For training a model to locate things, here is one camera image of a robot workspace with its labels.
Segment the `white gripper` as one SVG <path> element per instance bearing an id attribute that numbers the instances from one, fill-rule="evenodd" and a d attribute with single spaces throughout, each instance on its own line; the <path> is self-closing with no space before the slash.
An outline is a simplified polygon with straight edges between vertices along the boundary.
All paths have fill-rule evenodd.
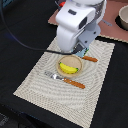
<path id="1" fill-rule="evenodd" d="M 100 34 L 107 0 L 66 0 L 56 15 L 57 44 L 64 53 L 88 49 Z"/>

